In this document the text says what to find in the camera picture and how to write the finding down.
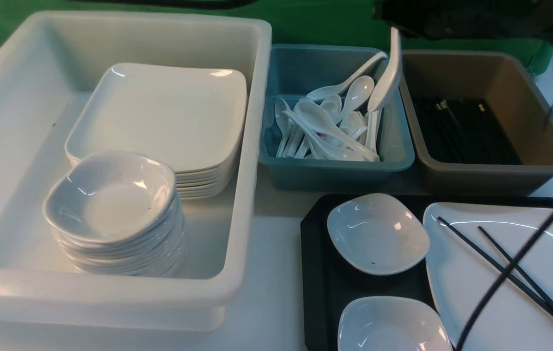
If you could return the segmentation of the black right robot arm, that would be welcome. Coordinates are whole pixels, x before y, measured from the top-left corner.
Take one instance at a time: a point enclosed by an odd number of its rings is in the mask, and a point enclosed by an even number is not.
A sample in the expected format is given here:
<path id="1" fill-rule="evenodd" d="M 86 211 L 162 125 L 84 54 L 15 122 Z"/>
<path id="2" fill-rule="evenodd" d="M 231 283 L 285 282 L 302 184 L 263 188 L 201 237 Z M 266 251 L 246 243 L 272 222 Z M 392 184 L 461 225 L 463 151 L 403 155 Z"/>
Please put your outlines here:
<path id="1" fill-rule="evenodd" d="M 553 0 L 377 0 L 374 20 L 409 37 L 538 39 L 553 46 Z"/>

